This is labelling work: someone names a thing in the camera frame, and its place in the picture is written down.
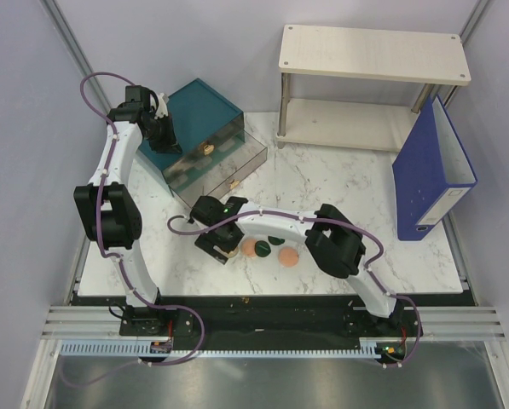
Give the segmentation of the gold round jar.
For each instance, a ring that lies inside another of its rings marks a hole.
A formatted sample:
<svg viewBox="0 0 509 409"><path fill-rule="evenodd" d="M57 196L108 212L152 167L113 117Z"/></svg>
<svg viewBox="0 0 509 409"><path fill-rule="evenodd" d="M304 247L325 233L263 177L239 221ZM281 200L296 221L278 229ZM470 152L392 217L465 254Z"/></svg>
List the gold round jar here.
<svg viewBox="0 0 509 409"><path fill-rule="evenodd" d="M237 254L239 253L239 249L236 248L234 249L233 251L230 251L230 252L224 252L223 253L223 256L225 257L226 260L229 260L229 259L232 259L234 258L235 256L237 256Z"/></svg>

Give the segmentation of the teal drawer organizer box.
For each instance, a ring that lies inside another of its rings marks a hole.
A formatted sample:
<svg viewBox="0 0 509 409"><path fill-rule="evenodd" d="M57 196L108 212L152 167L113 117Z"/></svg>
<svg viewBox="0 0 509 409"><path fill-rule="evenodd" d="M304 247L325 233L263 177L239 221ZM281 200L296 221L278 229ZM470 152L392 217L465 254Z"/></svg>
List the teal drawer organizer box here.
<svg viewBox="0 0 509 409"><path fill-rule="evenodd" d="M244 113L199 78L170 95L167 106L182 151L156 153L144 141L139 152L173 193L185 197L230 152L219 147L244 129Z"/></svg>

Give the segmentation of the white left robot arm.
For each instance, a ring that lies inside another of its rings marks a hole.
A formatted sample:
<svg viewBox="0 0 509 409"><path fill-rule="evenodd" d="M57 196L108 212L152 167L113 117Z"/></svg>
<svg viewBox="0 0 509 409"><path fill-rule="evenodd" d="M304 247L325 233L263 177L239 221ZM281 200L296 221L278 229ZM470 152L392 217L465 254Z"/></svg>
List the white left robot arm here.
<svg viewBox="0 0 509 409"><path fill-rule="evenodd" d="M158 153L180 153L165 94L141 85L125 88L125 100L104 119L107 139L95 173L73 193L87 238L112 261L124 286L125 305L118 315L123 336L170 333L171 319L155 307L160 299L140 247L142 215L127 188L133 159L148 142Z"/></svg>

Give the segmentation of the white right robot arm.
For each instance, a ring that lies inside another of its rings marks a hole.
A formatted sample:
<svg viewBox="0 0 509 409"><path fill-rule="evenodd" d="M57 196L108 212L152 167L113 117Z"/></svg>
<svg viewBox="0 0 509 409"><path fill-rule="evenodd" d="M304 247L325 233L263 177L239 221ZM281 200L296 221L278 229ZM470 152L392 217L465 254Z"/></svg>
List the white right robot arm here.
<svg viewBox="0 0 509 409"><path fill-rule="evenodd" d="M363 301L373 329L391 335L402 326L403 303L373 274L362 240L368 232L355 227L335 206L322 204L315 211L278 210L248 199L233 197L226 203L202 196L189 220L204 228L195 245L221 263L245 236L266 236L305 245L325 274L345 280Z"/></svg>

